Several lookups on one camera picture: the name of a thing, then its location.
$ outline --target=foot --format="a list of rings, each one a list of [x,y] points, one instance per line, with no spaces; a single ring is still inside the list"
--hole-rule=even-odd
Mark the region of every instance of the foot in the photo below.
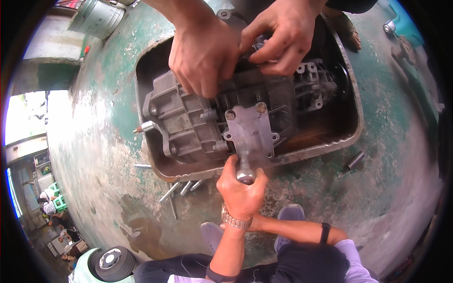
[[[359,33],[348,16],[342,11],[327,9],[327,7],[324,7],[323,13],[332,21],[333,27],[344,43],[351,45],[357,50],[362,49]]]
[[[297,203],[287,204],[280,209],[279,215],[277,216],[279,220],[305,220],[305,214],[302,207]],[[274,244],[274,249],[276,253],[279,253],[280,248],[286,244],[291,243],[291,240],[285,238],[281,235],[277,237]]]
[[[219,246],[220,240],[222,239],[223,229],[214,222],[204,222],[201,224],[200,228],[203,238],[209,245],[212,255],[214,255]]]

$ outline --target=sandal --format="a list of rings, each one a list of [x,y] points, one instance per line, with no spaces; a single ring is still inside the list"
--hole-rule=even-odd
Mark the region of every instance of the sandal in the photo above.
[[[357,50],[361,49],[359,33],[351,20],[344,13],[340,16],[328,17],[338,36],[344,42]]]

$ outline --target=gray sneaker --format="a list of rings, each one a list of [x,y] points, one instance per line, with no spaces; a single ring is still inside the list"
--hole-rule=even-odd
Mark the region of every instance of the gray sneaker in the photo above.
[[[222,239],[223,229],[214,222],[204,222],[201,224],[200,228],[203,238],[209,245],[212,255],[214,255],[220,244],[220,240]]]
[[[297,203],[287,204],[280,209],[279,215],[277,216],[279,220],[305,220],[305,214],[302,207]],[[291,243],[291,240],[285,238],[281,235],[278,235],[275,240],[274,250],[276,253],[279,253],[280,248],[286,244]]]

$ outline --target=paint bucket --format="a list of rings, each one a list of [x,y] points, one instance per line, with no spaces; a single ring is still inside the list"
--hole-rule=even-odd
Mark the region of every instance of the paint bucket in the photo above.
[[[120,23],[124,11],[100,0],[85,0],[72,17],[68,30],[106,39]]]

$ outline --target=white car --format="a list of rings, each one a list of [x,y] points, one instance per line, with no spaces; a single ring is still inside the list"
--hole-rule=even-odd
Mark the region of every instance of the white car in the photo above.
[[[68,276],[69,283],[135,283],[132,270],[135,258],[123,246],[104,252],[95,248],[84,253]]]

